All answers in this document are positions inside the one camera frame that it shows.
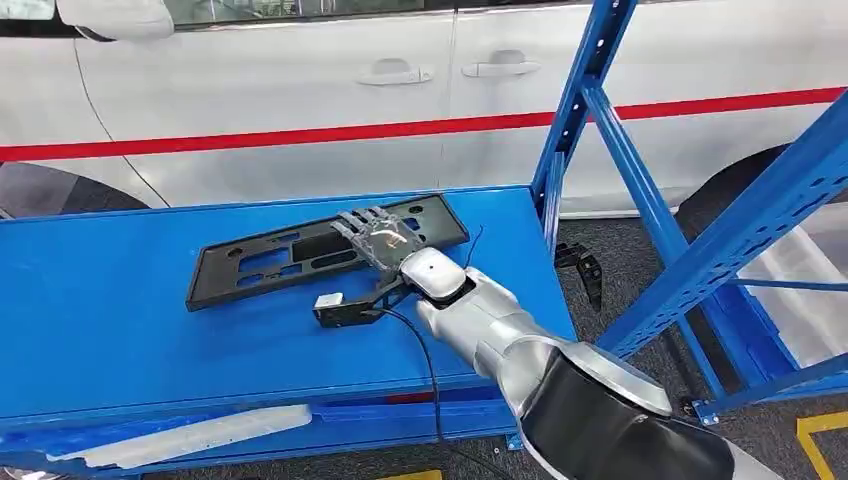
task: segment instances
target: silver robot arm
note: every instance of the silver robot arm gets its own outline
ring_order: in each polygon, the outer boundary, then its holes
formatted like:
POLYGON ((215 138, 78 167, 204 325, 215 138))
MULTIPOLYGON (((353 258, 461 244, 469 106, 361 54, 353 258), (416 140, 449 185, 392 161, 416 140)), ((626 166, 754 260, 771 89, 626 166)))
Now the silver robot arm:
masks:
POLYGON ((437 339, 500 387, 525 448, 564 480, 779 480, 712 432, 675 419, 665 390, 629 364, 542 329, 515 295, 434 248, 399 266, 437 339))

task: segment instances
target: wire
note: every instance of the wire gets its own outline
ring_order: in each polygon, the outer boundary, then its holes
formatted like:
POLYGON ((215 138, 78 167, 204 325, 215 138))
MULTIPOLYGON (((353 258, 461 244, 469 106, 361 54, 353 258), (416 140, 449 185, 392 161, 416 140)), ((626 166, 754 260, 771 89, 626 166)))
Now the wire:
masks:
POLYGON ((474 249, 477 248, 477 240, 480 240, 480 237, 483 235, 483 225, 480 225, 480 230, 477 232, 477 236, 474 237, 474 241, 471 242, 471 249, 468 250, 468 256, 465 257, 465 265, 462 266, 463 269, 468 268, 471 265, 471 255, 474 253, 474 249))
POLYGON ((488 461, 484 458, 478 457, 474 454, 468 453, 464 450, 461 450, 459 447, 457 447, 455 445, 451 445, 447 441, 447 439, 445 439, 444 432, 442 431, 442 403, 441 403, 441 400, 439 399, 439 383, 436 381, 436 373, 435 373, 435 370, 433 369, 433 359, 430 356, 430 349, 427 348, 427 344, 424 342, 424 337, 421 335, 421 333, 418 331, 418 329, 415 328, 415 325, 412 323, 412 320, 410 320, 406 316, 404 316, 404 315, 402 315, 402 314, 400 314, 400 313, 398 313, 394 310, 389 310, 389 309, 386 309, 386 308, 374 308, 373 310, 376 311, 376 312, 384 313, 386 315, 391 315, 392 317, 395 317, 398 320, 400 320, 401 322, 403 322, 404 325, 406 325, 412 331, 412 333, 415 335, 415 338, 418 340, 418 344, 421 345, 421 351, 424 352, 424 358, 427 359, 427 370, 430 373, 430 384, 431 384, 431 388, 433 389, 433 411, 434 411, 435 418, 436 418, 436 438, 438 439, 439 444, 442 447, 446 448, 447 450, 454 452, 457 455, 460 455, 462 457, 465 457, 466 459, 471 460, 472 462, 476 463, 477 465, 480 465, 481 467, 484 467, 485 469, 494 473, 495 475, 502 478, 503 480, 514 480, 512 478, 512 476, 510 476, 506 471, 504 471, 502 468, 498 467, 494 463, 492 463, 492 462, 490 462, 490 461, 488 461))

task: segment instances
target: car side panel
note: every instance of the car side panel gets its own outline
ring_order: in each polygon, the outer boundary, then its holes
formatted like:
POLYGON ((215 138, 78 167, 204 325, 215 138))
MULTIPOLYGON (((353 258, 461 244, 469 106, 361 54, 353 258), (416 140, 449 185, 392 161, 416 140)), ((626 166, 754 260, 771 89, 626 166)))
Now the car side panel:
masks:
MULTIPOLYGON (((80 60, 116 140, 396 123, 446 115, 452 28, 452 12, 279 23, 88 42, 80 60)), ((433 188, 444 173, 438 136, 129 158, 172 205, 433 188)))
MULTIPOLYGON (((0 38, 0 145, 109 141, 86 99, 73 42, 0 38)), ((121 157, 31 163, 86 176, 147 205, 164 206, 121 157)))
MULTIPOLYGON (((590 5, 460 11, 452 117, 550 112, 559 100, 590 5), (473 77, 463 66, 520 51, 532 72, 473 77)), ((848 85, 848 4, 837 0, 697 0, 640 4, 605 88, 616 105, 721 98, 848 85)), ((789 142, 824 105, 625 122, 666 200, 676 205, 725 166, 789 142)), ((545 127, 445 139, 465 174, 445 185, 525 183, 545 127)), ((633 204, 594 126, 566 175, 562 212, 591 216, 633 204)))

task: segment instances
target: car window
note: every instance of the car window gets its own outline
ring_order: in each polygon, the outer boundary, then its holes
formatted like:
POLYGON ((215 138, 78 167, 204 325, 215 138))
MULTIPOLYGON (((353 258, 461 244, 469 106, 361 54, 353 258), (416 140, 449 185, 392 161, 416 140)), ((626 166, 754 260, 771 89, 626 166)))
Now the car window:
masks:
POLYGON ((513 5, 542 5, 546 3, 587 3, 590 0, 457 0, 459 8, 506 7, 513 5))
POLYGON ((175 25, 452 8, 453 0, 165 0, 175 25))
POLYGON ((55 0, 0 0, 0 37, 75 37, 62 23, 55 0))
POLYGON ((54 0, 0 0, 0 19, 50 20, 55 9, 54 0))

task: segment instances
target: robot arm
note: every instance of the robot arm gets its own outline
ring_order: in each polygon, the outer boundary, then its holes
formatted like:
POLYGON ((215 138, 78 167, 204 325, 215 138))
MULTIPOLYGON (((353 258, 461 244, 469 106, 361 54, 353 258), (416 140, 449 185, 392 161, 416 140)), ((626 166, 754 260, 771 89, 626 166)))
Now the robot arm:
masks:
POLYGON ((424 248, 397 216, 354 213, 341 214, 349 227, 334 228, 382 283, 420 296, 418 314, 435 338, 497 382, 525 448, 554 478, 779 480, 727 440, 675 419, 665 390, 629 364, 549 334, 512 292, 424 248))

